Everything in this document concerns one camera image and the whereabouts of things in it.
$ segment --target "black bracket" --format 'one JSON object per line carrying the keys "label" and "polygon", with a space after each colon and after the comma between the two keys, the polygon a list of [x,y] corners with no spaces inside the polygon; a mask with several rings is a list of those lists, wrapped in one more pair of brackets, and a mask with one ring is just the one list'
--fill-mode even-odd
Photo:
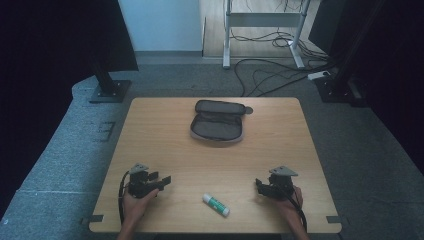
{"label": "black bracket", "polygon": [[256,186],[258,193],[264,196],[275,198],[279,200],[287,199],[294,192],[292,176],[298,176],[287,167],[281,166],[269,170],[271,176],[268,178],[269,185],[265,185],[259,179],[256,179]]}
{"label": "black bracket", "polygon": [[113,80],[111,92],[105,92],[98,85],[91,96],[90,103],[121,103],[131,86],[130,80]]}
{"label": "black bracket", "polygon": [[147,166],[136,164],[129,172],[130,182],[128,184],[128,193],[135,198],[143,198],[154,189],[163,191],[165,186],[171,183],[171,176],[157,181],[158,172],[148,173]]}
{"label": "black bracket", "polygon": [[331,76],[315,79],[314,82],[325,103],[349,103],[352,107],[367,107],[366,94],[358,78],[351,77],[346,85],[337,83]]}

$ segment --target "cable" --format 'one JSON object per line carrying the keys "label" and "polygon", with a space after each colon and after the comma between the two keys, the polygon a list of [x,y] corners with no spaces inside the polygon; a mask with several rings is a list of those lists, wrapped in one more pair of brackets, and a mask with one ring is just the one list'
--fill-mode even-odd
{"label": "cable", "polygon": [[[255,78],[255,73],[257,73],[257,72],[264,72],[264,73],[268,73],[268,74],[272,74],[271,76],[269,76],[269,77],[266,77],[266,78],[264,78],[264,79],[262,79],[262,81],[259,83],[259,84],[257,84],[256,83],[256,78]],[[300,72],[297,72],[297,73],[294,73],[294,74],[292,74],[292,75],[290,75],[290,76],[288,76],[288,77],[286,77],[286,76],[284,76],[284,75],[282,75],[282,72],[283,71],[280,71],[280,72],[278,72],[278,73],[274,73],[274,72],[267,72],[267,71],[263,71],[263,70],[255,70],[254,72],[253,72],[253,75],[252,75],[252,77],[253,77],[253,81],[255,82],[255,85],[256,85],[256,87],[249,93],[249,94],[247,94],[247,97],[249,97],[251,94],[253,94],[257,89],[259,90],[259,86],[262,84],[262,83],[264,83],[266,80],[268,80],[268,79],[271,79],[272,77],[275,77],[275,76],[280,76],[280,77],[282,77],[282,78],[285,78],[285,79],[290,79],[290,78],[292,78],[292,77],[294,77],[294,76],[296,76],[296,75],[298,75],[298,74],[301,74]]]}
{"label": "cable", "polygon": [[[244,37],[244,36],[235,36],[234,33],[233,33],[233,30],[231,29],[232,37],[230,37],[230,38],[233,38],[233,39],[235,39],[237,41],[241,41],[241,42],[243,42],[243,41],[272,42],[272,45],[274,47],[278,47],[278,48],[290,47],[289,41],[292,41],[294,36],[290,33],[280,32],[279,29],[280,28],[278,28],[276,32],[272,32],[272,33],[266,34],[262,37],[255,37],[255,38],[248,38],[248,37]],[[269,37],[269,36],[272,36],[272,35],[275,35],[275,34],[277,34],[278,36],[273,38],[273,39],[264,39],[266,37]],[[285,44],[281,45],[281,44],[279,44],[279,41],[284,41]],[[297,46],[299,46],[301,52],[307,57],[313,57],[313,58],[317,58],[317,59],[320,59],[320,60],[328,60],[327,54],[310,50],[306,46],[305,42],[302,41],[301,39],[299,39]]]}
{"label": "cable", "polygon": [[121,184],[119,185],[119,192],[118,192],[118,209],[119,209],[119,217],[121,219],[121,225],[124,223],[124,209],[122,207],[122,202],[124,198],[124,182],[125,178],[130,172],[127,171],[124,176],[122,177]]}
{"label": "cable", "polygon": [[[319,67],[316,67],[316,68],[311,68],[311,69],[298,69],[298,68],[293,68],[293,67],[285,66],[285,65],[283,65],[283,64],[276,63],[276,62],[273,62],[273,61],[270,61],[270,60],[266,60],[266,59],[254,59],[254,58],[252,58],[252,59],[243,59],[243,60],[240,60],[240,61],[239,61],[239,62],[237,62],[237,63],[235,64],[235,66],[234,66],[234,73],[236,74],[236,77],[237,77],[237,79],[239,80],[239,82],[240,82],[240,84],[241,84],[241,86],[242,86],[242,94],[240,95],[240,97],[244,97],[244,96],[245,96],[246,87],[245,87],[245,85],[244,85],[244,83],[243,83],[243,81],[242,81],[242,79],[241,79],[241,77],[240,77],[240,74],[239,74],[239,65],[241,65],[241,63],[246,62],[246,61],[260,61],[260,62],[265,62],[265,63],[271,63],[271,64],[274,64],[274,65],[277,65],[277,66],[283,67],[283,68],[285,68],[285,69],[288,69],[288,70],[296,71],[296,72],[297,72],[296,74],[293,74],[293,75],[291,75],[290,77],[293,77],[293,76],[295,76],[295,75],[297,75],[297,74],[301,74],[301,73],[311,73],[311,72],[324,71],[324,70],[327,70],[327,69],[329,69],[329,68],[332,68],[332,67],[336,66],[336,64],[337,64],[337,62],[329,62],[329,63],[327,63],[327,64],[324,64],[324,65],[319,66]],[[261,83],[260,83],[259,85],[257,85],[257,86],[255,87],[255,89],[254,89],[252,92],[250,92],[247,96],[250,96],[250,95],[251,95],[251,94],[252,94],[252,93],[253,93],[256,89],[258,89],[258,87],[259,87],[259,86],[260,86],[260,85],[261,85],[261,84],[262,84],[265,80],[267,80],[267,79],[269,79],[269,78],[271,78],[271,77],[273,77],[273,76],[277,76],[277,75],[280,75],[280,76],[281,76],[281,72],[282,72],[282,71],[280,71],[279,73],[274,73],[274,75],[269,76],[269,77],[267,77],[267,78],[263,79],[263,80],[261,81]],[[260,96],[263,96],[263,95],[265,95],[265,94],[268,94],[268,93],[271,93],[271,92],[277,91],[277,90],[279,90],[279,89],[281,89],[281,88],[283,88],[283,87],[286,87],[286,86],[288,86],[288,85],[290,85],[290,84],[293,84],[293,83],[298,82],[298,81],[300,81],[300,80],[303,80],[303,79],[305,79],[305,78],[306,78],[306,75],[305,75],[305,76],[303,76],[303,77],[301,77],[301,78],[299,78],[299,79],[296,79],[296,80],[294,80],[294,81],[291,81],[291,82],[285,83],[285,84],[283,84],[282,86],[279,86],[279,87],[277,87],[277,88],[275,88],[275,89],[269,90],[269,91],[267,91],[267,92],[263,92],[263,93],[261,93],[260,95],[258,95],[257,97],[260,97]]]}
{"label": "cable", "polygon": [[337,236],[339,237],[340,240],[344,240],[343,236],[340,233],[337,233]]}
{"label": "cable", "polygon": [[287,6],[289,5],[289,0],[286,0],[286,6],[284,7],[284,12],[287,11]]}
{"label": "cable", "polygon": [[296,11],[296,10],[299,9],[299,12],[301,12],[302,11],[302,7],[303,7],[303,1],[304,0],[301,0],[299,6],[297,6],[297,7],[294,6],[294,1],[293,1],[293,7],[288,6],[288,1],[287,1],[286,8],[290,8],[293,11]]}
{"label": "cable", "polygon": [[277,90],[280,90],[280,89],[281,89],[281,88],[283,88],[283,87],[286,87],[286,86],[288,86],[288,85],[291,85],[291,84],[293,84],[293,83],[295,83],[295,82],[299,82],[300,80],[303,80],[303,79],[305,79],[305,78],[306,78],[306,76],[303,76],[303,77],[301,77],[301,78],[298,78],[298,79],[296,79],[296,80],[293,80],[293,81],[291,81],[291,82],[288,82],[288,83],[286,83],[286,84],[283,84],[282,86],[279,86],[279,87],[277,87],[277,88],[274,88],[274,89],[272,89],[272,90],[270,90],[270,91],[267,91],[267,92],[261,93],[261,94],[259,94],[259,95],[258,95],[258,96],[256,96],[256,97],[261,97],[261,96],[266,95],[266,94],[268,94],[268,93],[275,92],[275,91],[277,91]]}
{"label": "cable", "polygon": [[275,8],[274,12],[277,12],[277,9],[278,9],[281,5],[283,5],[283,0],[281,0],[281,1],[280,1],[280,4],[278,4],[278,6]]}
{"label": "cable", "polygon": [[297,202],[295,202],[293,200],[293,198],[291,196],[289,196],[284,191],[284,189],[282,187],[280,187],[279,185],[276,185],[276,186],[283,193],[284,197],[286,197],[287,200],[289,200],[291,202],[291,204],[293,204],[294,208],[296,209],[297,213],[299,214],[300,218],[302,219],[303,228],[305,228],[305,231],[308,232],[308,223],[306,222],[306,216],[305,216],[305,213],[303,212],[302,208],[299,206],[299,204]]}
{"label": "cable", "polygon": [[246,0],[246,6],[250,10],[250,12],[253,12],[252,9],[249,7],[249,3],[247,2],[247,0]]}

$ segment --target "black stand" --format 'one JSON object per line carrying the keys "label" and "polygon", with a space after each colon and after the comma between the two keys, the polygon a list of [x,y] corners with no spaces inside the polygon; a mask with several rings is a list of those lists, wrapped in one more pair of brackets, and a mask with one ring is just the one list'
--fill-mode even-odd
{"label": "black stand", "polygon": [[121,103],[124,100],[130,80],[113,81],[109,73],[105,71],[96,58],[91,59],[91,67],[99,81],[99,86],[94,90],[90,103]]}
{"label": "black stand", "polygon": [[358,79],[351,77],[347,85],[338,89],[335,80],[329,77],[314,80],[321,100],[325,103],[349,103],[353,107],[367,107],[365,92]]}
{"label": "black stand", "polygon": [[360,81],[354,77],[356,70],[355,66],[359,61],[359,51],[364,38],[370,31],[384,2],[385,0],[377,0],[375,3],[369,18],[355,37],[352,46],[344,58],[340,71],[336,76],[334,78],[329,76],[315,79],[315,84],[323,102],[350,103],[354,107],[367,106],[364,91],[359,87],[361,86],[359,84]]}

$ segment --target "hand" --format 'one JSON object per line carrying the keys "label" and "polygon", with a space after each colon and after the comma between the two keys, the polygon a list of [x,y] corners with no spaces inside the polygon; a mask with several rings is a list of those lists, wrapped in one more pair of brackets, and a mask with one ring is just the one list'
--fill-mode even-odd
{"label": "hand", "polygon": [[143,198],[134,198],[128,193],[127,189],[125,188],[123,199],[124,223],[118,235],[119,240],[132,239],[135,227],[146,212],[147,205],[159,193],[159,189],[155,189]]}
{"label": "hand", "polygon": [[128,193],[127,189],[128,187],[125,188],[123,201],[124,221],[130,219],[131,221],[138,222],[143,217],[149,201],[158,195],[159,189],[151,191],[143,198],[134,198]]}
{"label": "hand", "polygon": [[[303,206],[303,197],[302,190],[296,186],[294,187],[294,192],[292,195],[292,199],[297,202],[300,208]],[[308,240],[309,236],[306,233],[305,229],[302,225],[301,217],[299,216],[296,208],[289,200],[276,200],[273,199],[275,206],[277,206],[278,212],[281,217],[286,220],[289,225],[290,230],[297,240]]]}
{"label": "hand", "polygon": [[[294,192],[292,195],[292,199],[295,202],[297,202],[300,208],[302,208],[302,205],[303,205],[302,190],[299,187],[296,187],[296,186],[293,186],[293,187],[294,187]],[[281,200],[273,199],[273,201],[275,205],[277,206],[278,212],[286,221],[292,218],[299,217],[296,208],[293,206],[293,204],[289,200],[286,199],[281,201]]]}

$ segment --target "glue stick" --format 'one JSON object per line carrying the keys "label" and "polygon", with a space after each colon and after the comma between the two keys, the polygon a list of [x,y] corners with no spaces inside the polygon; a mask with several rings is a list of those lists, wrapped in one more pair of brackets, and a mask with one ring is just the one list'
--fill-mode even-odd
{"label": "glue stick", "polygon": [[228,216],[230,214],[230,209],[227,208],[224,204],[220,203],[218,200],[213,198],[211,195],[205,193],[203,195],[203,201],[207,203],[209,206],[211,206],[215,211],[222,214],[224,217]]}

